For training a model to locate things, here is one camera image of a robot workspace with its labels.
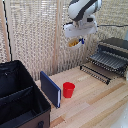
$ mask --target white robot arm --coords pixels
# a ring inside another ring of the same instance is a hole
[[[97,31],[95,16],[91,15],[101,7],[102,0],[72,0],[68,14],[73,23],[64,25],[65,36],[84,36]]]

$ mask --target red plastic cup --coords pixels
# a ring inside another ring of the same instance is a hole
[[[73,91],[74,91],[75,85],[70,82],[66,82],[63,84],[63,96],[65,98],[71,98]]]

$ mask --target cable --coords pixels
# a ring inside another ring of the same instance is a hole
[[[119,26],[119,25],[99,25],[99,26],[97,26],[97,27],[100,27],[100,26],[125,27],[125,26],[128,26],[128,25],[122,25],[122,26]]]

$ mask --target wooden table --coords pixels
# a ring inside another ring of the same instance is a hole
[[[50,128],[110,128],[128,102],[124,78],[116,78],[106,85],[79,67],[50,78],[62,89],[61,107],[56,109],[51,104]],[[63,97],[64,82],[75,84],[72,98]]]

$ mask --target black bin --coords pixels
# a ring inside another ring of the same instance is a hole
[[[0,128],[49,128],[50,111],[21,61],[0,64]]]

